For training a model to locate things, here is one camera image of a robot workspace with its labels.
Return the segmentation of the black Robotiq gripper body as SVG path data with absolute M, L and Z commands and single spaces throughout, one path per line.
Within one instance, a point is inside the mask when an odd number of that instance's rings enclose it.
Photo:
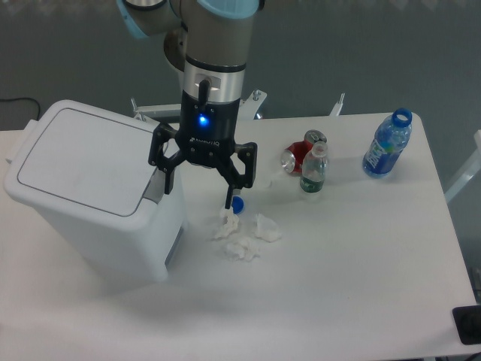
M 240 101 L 200 105 L 199 101 L 182 94 L 180 126 L 175 141 L 187 162 L 215 168 L 218 162 L 227 164 L 234 152 L 234 133 Z

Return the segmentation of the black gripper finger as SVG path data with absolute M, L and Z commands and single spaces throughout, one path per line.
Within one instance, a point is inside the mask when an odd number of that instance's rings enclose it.
M 165 194 L 171 193 L 174 187 L 174 173 L 177 166 L 182 164 L 186 157 L 181 150 L 178 150 L 173 156 L 165 155 L 164 146 L 171 140 L 175 139 L 177 130 L 167 123 L 159 123 L 153 130 L 148 163 L 154 165 L 165 175 Z
M 235 190 L 252 188 L 256 179 L 258 145 L 255 142 L 245 144 L 230 143 L 222 145 L 214 154 L 214 165 L 228 184 L 225 197 L 225 209 L 229 209 Z

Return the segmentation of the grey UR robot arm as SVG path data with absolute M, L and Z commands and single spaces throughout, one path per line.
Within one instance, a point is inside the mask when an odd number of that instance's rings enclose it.
M 215 168 L 235 190 L 253 186 L 257 145 L 234 140 L 255 15 L 262 1 L 119 1 L 131 32 L 148 37 L 179 30 L 183 72 L 178 129 L 160 123 L 148 162 L 165 175 L 165 193 L 182 162 Z

